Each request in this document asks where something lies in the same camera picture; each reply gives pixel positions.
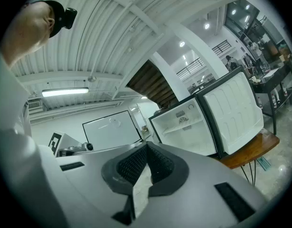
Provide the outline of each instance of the open refrigerator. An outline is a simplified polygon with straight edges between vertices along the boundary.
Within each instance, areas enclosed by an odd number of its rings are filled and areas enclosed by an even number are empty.
[[[264,126],[242,67],[149,120],[161,143],[217,158],[239,150]]]

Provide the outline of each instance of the fluorescent light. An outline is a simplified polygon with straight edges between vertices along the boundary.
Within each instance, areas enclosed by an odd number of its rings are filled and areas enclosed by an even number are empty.
[[[57,96],[57,95],[72,95],[72,94],[85,94],[89,92],[88,87],[81,88],[64,88],[64,89],[46,89],[42,91],[43,97]]]

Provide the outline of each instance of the bottle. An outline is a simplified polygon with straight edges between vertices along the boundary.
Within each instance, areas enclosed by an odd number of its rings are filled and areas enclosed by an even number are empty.
[[[262,101],[261,101],[260,97],[258,97],[258,104],[259,104],[259,107],[260,107],[261,109],[263,109]]]
[[[287,96],[287,90],[286,90],[286,88],[285,88],[285,86],[284,86],[284,83],[282,83],[282,86],[283,86],[284,96]]]
[[[276,101],[275,101],[275,97],[274,97],[273,94],[271,94],[271,98],[273,99],[273,107],[274,107],[274,108],[277,108],[277,103],[276,103]]]

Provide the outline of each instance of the air conditioner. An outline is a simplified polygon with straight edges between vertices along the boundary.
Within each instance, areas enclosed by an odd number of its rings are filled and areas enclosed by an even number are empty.
[[[38,112],[45,112],[47,108],[43,104],[41,99],[35,99],[28,101],[28,112],[29,114],[34,114]]]

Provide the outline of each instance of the whiteboard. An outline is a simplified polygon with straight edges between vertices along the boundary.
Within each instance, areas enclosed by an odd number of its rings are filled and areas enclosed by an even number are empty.
[[[128,111],[83,123],[83,128],[94,150],[132,144],[141,139]]]

